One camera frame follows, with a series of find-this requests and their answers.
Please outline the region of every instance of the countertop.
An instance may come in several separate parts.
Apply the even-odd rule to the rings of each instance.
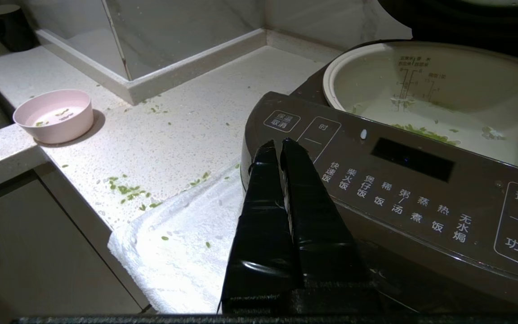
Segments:
[[[0,182],[49,160],[114,229],[239,156],[261,96],[289,94],[326,63],[264,46],[131,106],[43,47],[2,55],[0,92],[14,107],[80,89],[92,97],[95,123],[55,146],[37,144],[18,125],[0,129]],[[136,187],[131,200],[121,193]]]

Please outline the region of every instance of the pink bowl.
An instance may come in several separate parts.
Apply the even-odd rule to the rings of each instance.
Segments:
[[[37,141],[68,142],[93,125],[91,97],[81,90],[57,90],[41,94],[20,105],[13,121]]]

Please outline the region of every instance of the display screen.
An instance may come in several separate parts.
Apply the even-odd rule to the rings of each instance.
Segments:
[[[455,165],[452,161],[386,138],[379,139],[371,154],[444,182],[449,182],[449,177]]]

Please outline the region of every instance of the rice cooker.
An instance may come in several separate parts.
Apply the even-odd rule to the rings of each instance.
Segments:
[[[413,40],[359,45],[247,121],[304,146],[405,311],[518,311],[518,1],[380,0]]]

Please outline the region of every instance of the cabinet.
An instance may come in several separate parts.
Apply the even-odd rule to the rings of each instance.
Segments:
[[[140,311],[35,174],[0,188],[0,323]]]

